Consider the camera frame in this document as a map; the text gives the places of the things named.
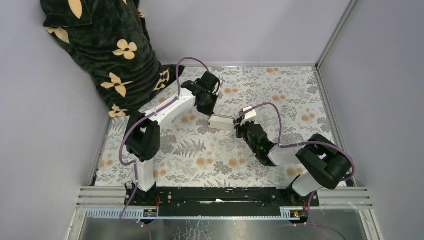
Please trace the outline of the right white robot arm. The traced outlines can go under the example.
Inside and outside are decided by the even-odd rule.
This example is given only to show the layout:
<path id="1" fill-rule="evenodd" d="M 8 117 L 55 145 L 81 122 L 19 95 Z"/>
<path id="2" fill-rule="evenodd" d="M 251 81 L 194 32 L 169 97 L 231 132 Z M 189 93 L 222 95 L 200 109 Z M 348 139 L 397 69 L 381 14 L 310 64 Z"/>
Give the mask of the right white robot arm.
<path id="1" fill-rule="evenodd" d="M 281 146 L 270 141 L 262 126 L 253 121 L 240 117 L 234 125 L 236 137 L 246 142 L 263 166 L 301 164 L 306 169 L 288 187 L 286 198 L 293 206 L 301 205 L 316 190 L 334 190 L 349 171 L 354 171 L 352 158 L 321 134 L 306 142 Z"/>

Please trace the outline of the white cardboard paper box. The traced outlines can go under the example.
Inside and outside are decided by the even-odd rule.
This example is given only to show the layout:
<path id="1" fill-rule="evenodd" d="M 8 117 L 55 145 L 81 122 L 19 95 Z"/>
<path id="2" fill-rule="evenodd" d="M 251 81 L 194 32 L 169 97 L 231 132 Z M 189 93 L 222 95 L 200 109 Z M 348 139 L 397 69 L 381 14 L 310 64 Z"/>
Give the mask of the white cardboard paper box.
<path id="1" fill-rule="evenodd" d="M 214 114 L 209 117 L 208 127 L 211 129 L 216 129 L 216 130 L 234 131 L 235 130 L 234 120 L 235 119 L 230 116 Z"/>

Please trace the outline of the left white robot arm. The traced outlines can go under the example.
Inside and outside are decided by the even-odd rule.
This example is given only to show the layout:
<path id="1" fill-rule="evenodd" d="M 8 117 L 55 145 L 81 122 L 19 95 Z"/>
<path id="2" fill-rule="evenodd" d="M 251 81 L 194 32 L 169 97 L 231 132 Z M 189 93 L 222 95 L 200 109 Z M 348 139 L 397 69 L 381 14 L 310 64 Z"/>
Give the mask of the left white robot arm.
<path id="1" fill-rule="evenodd" d="M 161 129 L 185 111 L 196 108 L 206 116 L 214 113 L 222 82 L 206 71 L 195 81 L 186 81 L 178 92 L 155 108 L 131 116 L 125 131 L 124 149 L 134 158 L 136 199 L 144 206 L 155 200 L 152 159 L 160 150 Z"/>

